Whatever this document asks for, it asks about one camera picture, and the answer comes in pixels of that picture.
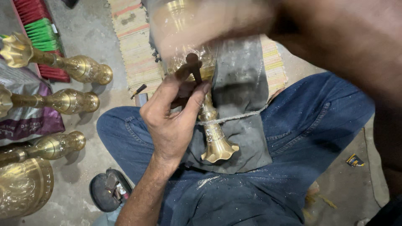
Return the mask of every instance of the forearm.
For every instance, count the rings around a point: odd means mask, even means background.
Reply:
[[[377,104],[374,142],[381,156],[382,168],[391,197],[402,194],[402,114]]]
[[[130,195],[117,218],[117,226],[155,226],[165,186],[176,164],[166,163],[152,155],[148,168]]]

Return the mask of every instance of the finger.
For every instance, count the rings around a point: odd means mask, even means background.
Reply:
[[[185,106],[188,101],[189,101],[188,97],[179,97],[172,102],[172,104],[170,105],[170,109],[175,109],[179,106]]]
[[[168,75],[152,96],[152,105],[156,111],[170,110],[170,104],[176,99],[181,84],[188,78],[190,72],[187,65],[183,65],[175,73]]]
[[[184,81],[178,91],[178,97],[190,97],[197,83],[195,81]]]
[[[194,90],[193,94],[189,98],[186,107],[181,113],[183,120],[194,121],[197,118],[198,112],[204,103],[205,95],[211,90],[211,82],[204,81]]]

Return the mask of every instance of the brass vase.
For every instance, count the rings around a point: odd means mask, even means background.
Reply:
[[[39,139],[33,146],[17,147],[11,152],[1,153],[0,167],[31,158],[59,159],[71,152],[82,150],[85,143],[85,136],[78,131],[70,134],[52,134]]]
[[[11,93],[4,85],[0,85],[0,117],[6,116],[13,107],[51,107],[62,114],[73,115],[83,111],[96,111],[99,108],[99,99],[93,92],[83,93],[74,89],[63,89],[50,96],[20,95]]]
[[[13,68],[24,67],[33,62],[61,68],[71,78],[82,83],[96,82],[106,85],[113,79],[113,71],[106,64],[99,64],[83,55],[62,58],[56,54],[40,51],[32,46],[32,41],[28,37],[20,33],[13,32],[10,37],[3,39],[3,44],[4,48],[0,54],[7,65]]]
[[[176,0],[169,2],[158,9],[153,17],[153,23],[156,30],[169,28],[170,30],[161,31],[164,34],[169,32],[181,31],[191,24],[191,14],[186,10],[189,5],[185,0]],[[176,49],[176,53],[169,58],[163,58],[165,69],[168,74],[177,71],[186,63],[186,57],[189,53],[195,53],[202,61],[200,68],[201,78],[203,80],[212,80],[215,71],[215,56],[211,47],[208,45],[192,46],[186,45],[180,49]],[[190,75],[187,80],[194,80],[194,76]],[[218,113],[212,104],[211,91],[205,96],[205,102],[200,109],[198,119],[200,121],[212,121],[218,118]],[[202,160],[215,163],[219,159],[229,159],[232,154],[239,150],[239,145],[227,140],[222,128],[219,124],[211,124],[204,126],[207,139],[207,147],[205,153],[201,155]]]
[[[53,170],[48,160],[28,159],[0,168],[0,219],[35,213],[53,191]]]

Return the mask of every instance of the rope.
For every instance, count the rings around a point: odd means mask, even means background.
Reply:
[[[223,119],[215,119],[215,120],[212,120],[212,121],[199,121],[199,122],[197,122],[197,125],[221,124],[221,123],[231,121],[231,120],[235,120],[235,119],[241,119],[241,118],[246,118],[246,117],[253,116],[253,115],[258,115],[263,110],[265,110],[270,103],[271,102],[269,101],[266,105],[264,105],[264,107],[262,107],[258,111],[253,111],[253,112],[249,112],[249,113],[245,113],[245,114],[241,114],[241,115],[235,115],[235,116],[231,116],[231,117],[226,117],[226,118],[223,118]]]

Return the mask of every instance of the gray cloth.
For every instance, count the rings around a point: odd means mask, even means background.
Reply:
[[[223,42],[218,51],[212,88],[219,118],[257,111],[264,107],[268,95],[259,37]],[[228,121],[221,126],[228,140],[239,144],[239,151],[229,160],[202,161],[206,140],[203,127],[197,126],[183,161],[196,168],[225,174],[243,173],[272,163],[260,115]]]

